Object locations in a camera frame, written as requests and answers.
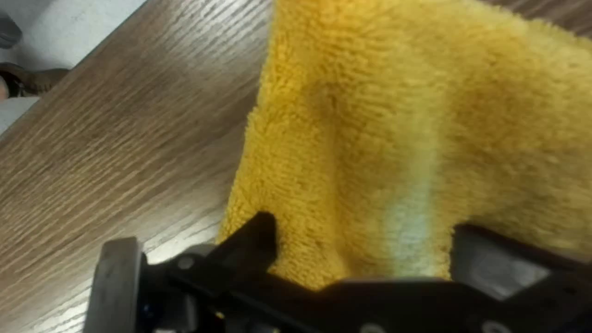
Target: wood grain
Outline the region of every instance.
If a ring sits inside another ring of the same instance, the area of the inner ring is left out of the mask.
[[[152,0],[0,142],[0,331],[80,331],[100,244],[213,238],[269,35],[267,0]]]

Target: floor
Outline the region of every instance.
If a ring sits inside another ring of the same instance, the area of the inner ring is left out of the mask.
[[[73,68],[141,3],[145,0],[0,0],[0,11],[23,29],[17,46],[0,48],[0,63],[32,70]],[[26,105],[13,103],[10,114],[0,114],[0,135],[26,113]]]

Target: wooden table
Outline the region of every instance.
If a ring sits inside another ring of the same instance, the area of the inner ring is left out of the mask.
[[[80,331],[108,238],[137,235],[160,261],[215,237],[256,102],[269,2],[150,0],[8,133],[2,333]],[[496,2],[531,16],[552,5]]]

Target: towel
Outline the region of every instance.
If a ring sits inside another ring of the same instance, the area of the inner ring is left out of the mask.
[[[474,0],[276,0],[221,240],[272,272],[450,277],[457,224],[592,259],[592,44]]]

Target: yellow microfiber cloth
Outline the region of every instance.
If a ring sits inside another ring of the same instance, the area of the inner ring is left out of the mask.
[[[276,0],[221,238],[274,213],[272,272],[448,277],[476,222],[592,259],[592,44],[474,0]]]

